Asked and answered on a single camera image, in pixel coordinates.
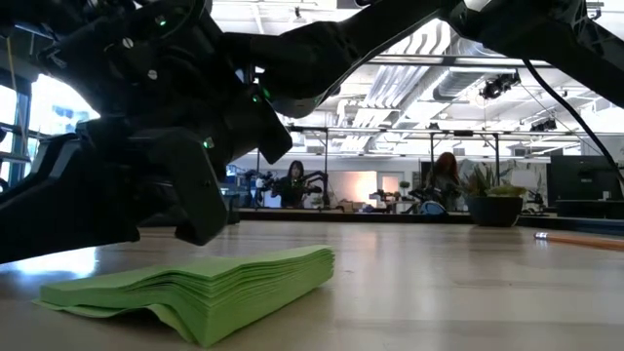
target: wooden table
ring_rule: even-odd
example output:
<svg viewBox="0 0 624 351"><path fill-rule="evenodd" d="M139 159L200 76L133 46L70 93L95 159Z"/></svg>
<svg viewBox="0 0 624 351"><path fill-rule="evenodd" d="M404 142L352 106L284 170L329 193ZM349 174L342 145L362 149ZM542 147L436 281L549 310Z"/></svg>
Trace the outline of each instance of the wooden table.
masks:
<svg viewBox="0 0 624 351"><path fill-rule="evenodd" d="M198 350L153 318L90 320L35 306L44 283L207 254L327 243L334 278L215 350L622 350L624 253L468 225L242 222L204 248L170 230L139 243L0 266L3 350Z"/></svg>

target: green paper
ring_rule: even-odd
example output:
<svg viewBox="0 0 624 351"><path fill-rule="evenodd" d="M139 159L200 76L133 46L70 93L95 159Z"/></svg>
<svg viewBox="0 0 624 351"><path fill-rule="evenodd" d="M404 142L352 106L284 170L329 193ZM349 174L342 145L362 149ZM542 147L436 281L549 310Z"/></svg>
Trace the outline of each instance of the green paper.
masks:
<svg viewBox="0 0 624 351"><path fill-rule="evenodd" d="M35 303L93 318L147 308L185 340L208 347L325 283L333 261L327 246L207 257L44 286Z"/></svg>

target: dark hair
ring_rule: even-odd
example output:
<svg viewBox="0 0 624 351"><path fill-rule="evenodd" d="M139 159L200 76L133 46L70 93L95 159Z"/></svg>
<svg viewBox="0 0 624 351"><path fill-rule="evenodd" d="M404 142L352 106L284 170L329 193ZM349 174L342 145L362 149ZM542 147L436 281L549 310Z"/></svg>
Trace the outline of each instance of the dark hair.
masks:
<svg viewBox="0 0 624 351"><path fill-rule="evenodd" d="M434 176L447 176L451 178L455 184L459 184L459 174L457 171L457 160L455 159L455 155L450 152L445 152L433 165L433 175Z"/></svg>
<svg viewBox="0 0 624 351"><path fill-rule="evenodd" d="M303 163L301 161L295 160L292 161L291 166L289 167L289 173L286 175L287 177L291 177L293 174L293 168L297 167L299 168L299 170L301 171L301 174L299 176L303 176Z"/></svg>

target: woman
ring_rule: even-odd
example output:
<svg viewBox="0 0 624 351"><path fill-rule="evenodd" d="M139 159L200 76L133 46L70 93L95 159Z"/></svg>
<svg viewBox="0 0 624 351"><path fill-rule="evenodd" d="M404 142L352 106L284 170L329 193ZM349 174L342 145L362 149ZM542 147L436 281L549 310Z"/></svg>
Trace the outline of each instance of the woman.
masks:
<svg viewBox="0 0 624 351"><path fill-rule="evenodd" d="M282 208L302 208L305 184L303 177L303 163L292 161L287 176L280 179L280 195L282 196Z"/></svg>
<svg viewBox="0 0 624 351"><path fill-rule="evenodd" d="M455 210L455 202L461 195L459 191L459 174L457 172L457 160L450 152L445 152L433 166L432 172L427 176L427 188L440 190L438 202L447 211Z"/></svg>

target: wire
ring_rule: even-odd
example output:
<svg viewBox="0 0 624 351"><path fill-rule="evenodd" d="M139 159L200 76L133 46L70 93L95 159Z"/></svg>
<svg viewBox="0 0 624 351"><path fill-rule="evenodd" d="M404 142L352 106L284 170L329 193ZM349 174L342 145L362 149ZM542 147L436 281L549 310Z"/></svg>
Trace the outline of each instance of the wire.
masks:
<svg viewBox="0 0 624 351"><path fill-rule="evenodd" d="M554 113L551 113L550 110L548 108L546 108L546 106L544 106L544 104L537 97L535 97L535 95L529 89L527 89L527 87L525 87L524 84L521 83L520 85L535 100L535 102L537 102L540 106L542 106L542 108L544 109L544 111L546 111L546 113L548 113L552 118L554 118L557 122L559 122L560 125L564 126L564 128L566 128L568 132L572 133L576 138L578 138L581 141L581 143L584 143L589 148L594 150L596 153L599 153L599 154L601 153L594 146L592 146L589 142L587 142L586 140L583 140L582 137L578 136L578 134L575 133L571 128L569 128L564 122L562 122L562 120L557 118L557 116Z"/></svg>
<svg viewBox="0 0 624 351"><path fill-rule="evenodd" d="M13 65L13 50L12 50L12 46L11 46L11 37L7 38L7 53L9 54L9 70L11 71L11 83L13 85L13 90L14 92L16 92L16 101L18 103L16 103L16 112L18 114L18 124L19 124L19 131L21 132L21 152L23 152L23 154L26 157L28 156L28 134L25 131L25 121L23 121L23 118L21 116L21 108L19 105L19 101L20 101L20 93L18 93L18 82L16 80L16 70L15 70L15 66Z"/></svg>
<svg viewBox="0 0 624 351"><path fill-rule="evenodd" d="M533 64L530 62L530 60L523 59L523 63L525 64L526 68L528 69L530 74L533 76L533 78L535 78L537 83L539 83L539 85L548 94L550 94L551 97L553 97L558 103L560 103L567 110L567 112L569 112L569 114L572 115L572 117L574 117L576 122L583 128L583 130L585 131L585 133L587 133L589 138L602 151L603 156L606 158L606 161L609 163L609 165L615 171L615 175L617 176L617 179L620 181L620 183L624 184L624 175L622 175L620 173L619 167L615 163L615 160L613 160L613 157L611 157L611 154L608 152L606 147L603 145L603 142L594 134L592 129L589 128L589 126L587 125L587 123L585 123L585 121L583 121L583 118L578 114L578 112L576 112L576 110L569 103L567 103L567 101L563 97L561 97L559 94L557 94L557 92L555 92L555 90L553 90L553 88L551 88L551 86L549 86L548 83L546 83L544 78L542 78L542 76L539 75L539 73L537 72L537 70L535 69Z"/></svg>

